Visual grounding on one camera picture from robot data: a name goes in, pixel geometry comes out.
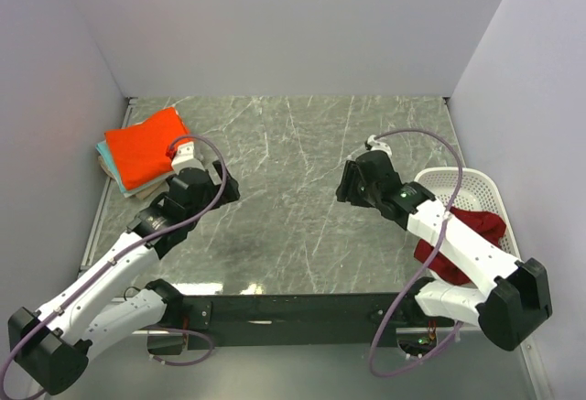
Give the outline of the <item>orange t-shirt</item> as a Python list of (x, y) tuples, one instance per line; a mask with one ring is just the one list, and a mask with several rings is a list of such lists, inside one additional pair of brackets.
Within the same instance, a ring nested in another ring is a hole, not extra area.
[(105, 143), (124, 189), (138, 189), (171, 173), (168, 149), (176, 138), (189, 133), (174, 105), (140, 124), (106, 131)]

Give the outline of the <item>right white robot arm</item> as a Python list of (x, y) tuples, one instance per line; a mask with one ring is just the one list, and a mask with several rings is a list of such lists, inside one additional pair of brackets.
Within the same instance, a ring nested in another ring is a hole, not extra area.
[(440, 254), (472, 281), (470, 287), (442, 277), (425, 283), (402, 303), (409, 324), (421, 326), (431, 317), (462, 321), (479, 327), (497, 347), (512, 351), (551, 316), (545, 266), (501, 250), (423, 185), (402, 182), (385, 151), (372, 149), (347, 161), (336, 198), (374, 208), (420, 240), (437, 244)]

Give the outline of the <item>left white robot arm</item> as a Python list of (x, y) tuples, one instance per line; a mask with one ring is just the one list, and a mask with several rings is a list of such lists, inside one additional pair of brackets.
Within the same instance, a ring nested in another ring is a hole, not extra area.
[(182, 321), (184, 296), (162, 279), (115, 308), (108, 304), (129, 281), (182, 243), (208, 211), (239, 200), (238, 183), (221, 160), (214, 183), (204, 168), (184, 168), (139, 211), (112, 248), (77, 281), (35, 310), (8, 321), (9, 359), (49, 395), (71, 387), (90, 361), (135, 330)]

